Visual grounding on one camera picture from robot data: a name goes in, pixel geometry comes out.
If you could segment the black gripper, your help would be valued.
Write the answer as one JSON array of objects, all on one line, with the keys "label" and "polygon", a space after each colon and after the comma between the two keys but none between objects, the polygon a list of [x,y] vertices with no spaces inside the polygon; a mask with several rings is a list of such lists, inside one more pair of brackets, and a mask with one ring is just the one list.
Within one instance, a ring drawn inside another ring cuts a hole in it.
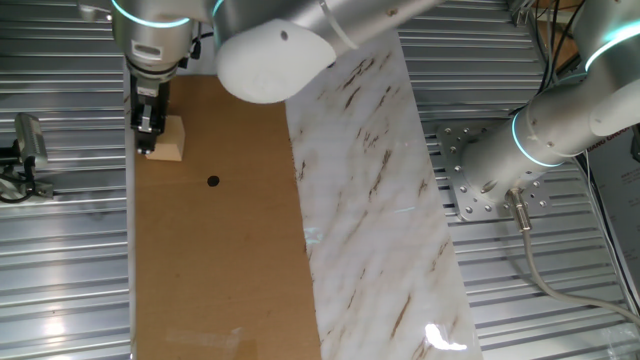
[{"label": "black gripper", "polygon": [[139,154],[155,151],[158,137],[164,133],[170,95],[169,82],[149,82],[130,76],[131,127]]}]

